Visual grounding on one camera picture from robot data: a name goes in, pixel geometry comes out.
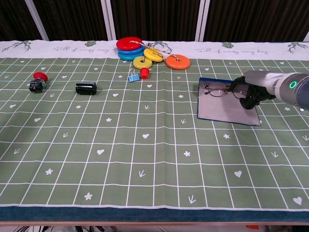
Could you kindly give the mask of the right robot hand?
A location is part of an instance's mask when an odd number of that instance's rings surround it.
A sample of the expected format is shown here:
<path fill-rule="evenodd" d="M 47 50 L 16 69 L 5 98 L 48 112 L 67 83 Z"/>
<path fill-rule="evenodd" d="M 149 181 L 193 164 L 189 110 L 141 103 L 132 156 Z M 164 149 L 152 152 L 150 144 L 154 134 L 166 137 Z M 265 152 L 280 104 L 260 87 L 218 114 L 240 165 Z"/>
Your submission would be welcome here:
<path fill-rule="evenodd" d="M 233 81 L 229 90 L 233 92 L 237 85 L 248 84 L 246 97 L 241 97 L 239 101 L 243 108 L 250 110 L 261 101 L 276 98 L 275 85 L 283 76 L 282 72 L 247 71 Z"/>

